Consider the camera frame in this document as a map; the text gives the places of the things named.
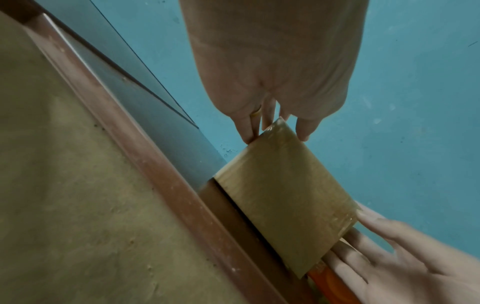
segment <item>gray panel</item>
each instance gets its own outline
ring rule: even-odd
[[[90,0],[35,1],[193,123]]]
[[[198,128],[65,34],[77,53],[150,136],[190,186],[198,190],[225,160]]]

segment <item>painted wall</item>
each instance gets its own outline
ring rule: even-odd
[[[244,145],[204,92],[177,1],[92,1],[232,159]],[[308,146],[355,199],[480,257],[477,41],[476,0],[372,0],[346,105]]]

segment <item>human hand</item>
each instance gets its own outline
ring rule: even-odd
[[[362,206],[358,220],[383,237],[391,254],[352,229],[324,262],[363,304],[480,303],[480,261]]]
[[[280,116],[306,141],[345,102],[368,0],[180,0],[213,104],[251,142]],[[261,107],[260,115],[251,115]]]

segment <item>orange object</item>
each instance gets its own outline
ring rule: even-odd
[[[331,304],[361,304],[354,293],[327,266],[323,269],[314,267],[308,272],[308,276]]]

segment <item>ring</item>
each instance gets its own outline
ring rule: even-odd
[[[250,114],[250,117],[255,117],[258,116],[262,112],[262,105],[258,108],[258,110],[254,111],[253,113]]]

